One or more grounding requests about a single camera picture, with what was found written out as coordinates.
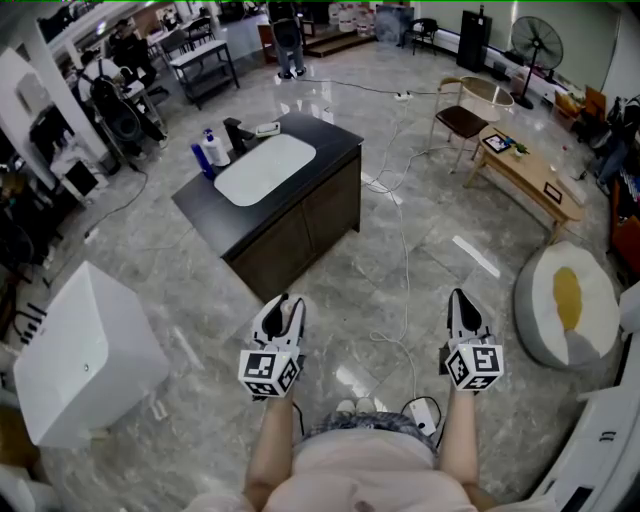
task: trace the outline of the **yellow stain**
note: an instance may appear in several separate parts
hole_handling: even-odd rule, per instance
[[[553,298],[565,332],[575,329],[582,314],[582,291],[573,270],[560,268],[553,276]]]

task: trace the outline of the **foot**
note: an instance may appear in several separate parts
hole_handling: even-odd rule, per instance
[[[355,414],[356,406],[351,400],[343,400],[336,407],[336,412],[346,412],[347,414]]]
[[[611,192],[609,191],[609,187],[607,186],[606,183],[600,183],[598,180],[596,180],[596,185],[598,185],[598,188],[602,190],[602,193],[605,196],[611,195]]]
[[[376,412],[376,406],[371,398],[361,398],[356,404],[356,414],[371,414]]]

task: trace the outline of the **power strip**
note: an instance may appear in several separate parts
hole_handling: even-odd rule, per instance
[[[413,98],[413,96],[411,96],[411,93],[407,91],[404,94],[400,94],[399,92],[396,93],[394,98],[396,99],[396,101],[409,101]]]

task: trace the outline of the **white cable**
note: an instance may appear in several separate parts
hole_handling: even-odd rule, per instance
[[[393,130],[393,136],[391,137],[391,140],[389,140],[389,143],[387,144],[387,147],[386,147],[385,152],[384,152],[384,158],[382,160],[382,167],[380,169],[380,172],[371,181],[363,183],[363,186],[367,187],[371,192],[374,192],[376,194],[389,194],[391,196],[391,199],[393,200],[393,204],[395,204],[396,208],[398,209],[398,216],[400,217],[400,234],[402,236],[402,248],[404,250],[404,257],[405,257],[405,277],[406,277],[406,280],[407,280],[407,300],[406,300],[405,305],[404,305],[404,326],[402,327],[402,332],[400,333],[400,336],[398,336],[398,339],[394,339],[394,338],[390,338],[389,336],[386,336],[385,334],[381,333],[380,331],[372,331],[372,332],[369,333],[369,338],[372,341],[387,341],[389,343],[393,343],[395,345],[399,345],[400,348],[402,348],[404,353],[409,358],[409,363],[411,364],[411,373],[412,373],[412,376],[413,376],[413,398],[415,400],[415,399],[418,398],[418,392],[417,392],[418,376],[417,376],[417,372],[416,372],[416,366],[415,366],[415,364],[413,362],[413,358],[411,357],[411,353],[409,352],[409,350],[407,350],[407,347],[402,343],[402,340],[406,336],[407,330],[409,328],[409,302],[411,301],[411,280],[409,278],[409,250],[407,248],[407,241],[406,241],[405,235],[404,235],[404,226],[403,226],[403,222],[404,221],[403,221],[403,218],[402,218],[402,208],[400,207],[400,205],[396,201],[396,198],[393,195],[393,192],[398,190],[400,185],[402,185],[402,183],[404,182],[404,179],[407,176],[407,172],[409,172],[409,169],[411,168],[411,163],[413,162],[414,158],[416,158],[418,156],[421,156],[421,155],[425,155],[430,151],[436,151],[436,150],[439,150],[439,149],[453,149],[453,147],[452,146],[441,146],[441,147],[437,147],[437,148],[430,148],[428,150],[423,150],[423,151],[420,151],[419,153],[415,153],[414,155],[409,157],[409,161],[407,162],[407,165],[406,165],[406,167],[404,169],[404,172],[402,173],[402,176],[400,177],[400,179],[396,183],[391,185],[390,187],[387,187],[386,185],[384,185],[384,184],[380,183],[380,181],[378,181],[380,179],[380,177],[385,172],[394,172],[392,169],[386,169],[387,156],[389,154],[389,148],[391,147],[391,144],[393,143],[393,141],[398,136],[398,128],[400,127],[400,124],[402,122],[404,122],[405,119],[407,118],[407,112],[409,110],[409,103],[410,102],[411,102],[411,98],[409,98],[409,100],[407,101],[407,103],[405,105],[404,114],[402,116],[402,119],[397,121],[396,124],[395,124],[394,130]]]
[[[400,208],[400,205],[396,201],[396,198],[393,195],[393,192],[391,190],[386,189],[386,192],[382,192],[382,193],[389,194],[391,196],[391,199],[393,200],[393,204],[396,205],[396,208],[398,209],[398,215],[400,216],[400,234],[402,235],[402,247],[404,249],[404,258],[405,258],[405,277],[407,279],[407,300],[404,304],[404,326],[402,327],[402,332],[400,333],[400,336],[398,336],[398,339],[390,338],[385,334],[381,333],[380,331],[370,332],[369,338],[372,341],[388,341],[389,343],[399,345],[400,348],[404,350],[404,353],[407,354],[407,357],[409,358],[409,363],[411,364],[411,372],[413,374],[413,398],[415,399],[418,396],[418,393],[417,393],[418,377],[417,377],[416,367],[415,367],[415,364],[413,363],[413,358],[411,357],[411,353],[407,350],[407,347],[405,347],[404,344],[402,343],[402,340],[407,334],[407,329],[409,328],[409,302],[411,300],[411,280],[409,279],[409,250],[407,249],[407,241],[404,236],[402,208]]]

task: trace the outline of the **gray tile floor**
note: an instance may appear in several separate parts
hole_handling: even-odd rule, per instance
[[[444,76],[468,74],[452,57],[430,52],[412,57],[409,50],[379,43],[307,65],[309,79],[402,91],[435,91]],[[95,219],[141,186],[139,175],[124,170],[97,204],[65,226],[66,238],[49,272],[57,274],[53,293],[80,262],[93,262],[139,294],[171,361],[171,376],[155,395],[166,418],[157,420],[146,400],[114,425],[106,441],[84,450],[43,450],[47,473],[68,510],[177,511],[197,493],[241,485],[262,406],[250,402],[235,375],[249,322],[261,304],[190,229],[171,200],[199,172],[189,144],[201,138],[202,130],[211,127],[226,138],[222,120],[228,116],[253,127],[299,110],[363,136],[363,171],[375,176],[401,119],[388,152],[388,167],[395,173],[383,176],[388,184],[424,148],[434,96],[415,97],[403,119],[405,106],[391,95],[332,83],[280,83],[275,72],[275,67],[264,67],[244,75],[240,90],[225,90],[202,111],[180,95],[162,103],[171,141],[145,163],[149,183],[141,196],[102,222],[94,241],[83,243]],[[515,106],[504,118],[549,159],[557,159],[566,145],[565,165],[571,172],[588,163],[586,148],[545,108]],[[446,137],[436,126],[434,145],[446,146]],[[462,188],[472,166],[470,155],[465,153],[455,174],[447,173],[455,150],[417,157],[397,191],[410,251],[404,341],[416,362],[418,393],[432,395],[444,409],[448,378],[438,376],[437,357],[447,339],[449,293],[461,286],[495,315],[506,374],[477,400],[481,478],[488,491],[511,500],[526,495],[561,448],[580,413],[577,395],[612,382],[619,351],[582,373],[546,369],[526,356],[516,337],[511,290],[520,267],[544,244],[550,220],[493,173],[489,180],[479,177],[471,188]],[[572,224],[563,238],[591,250],[619,289],[605,257],[608,202],[591,176],[584,186],[586,218]],[[478,249],[500,276],[456,245],[454,235]],[[369,395],[380,409],[399,411],[412,393],[409,362],[400,347],[369,339],[374,330],[397,336],[403,324],[404,254],[390,198],[363,189],[361,232],[348,233],[292,291],[302,294],[308,306],[307,365],[295,390],[305,423],[315,422],[345,397]],[[33,286],[22,290],[21,299],[27,298],[46,303],[48,294]]]

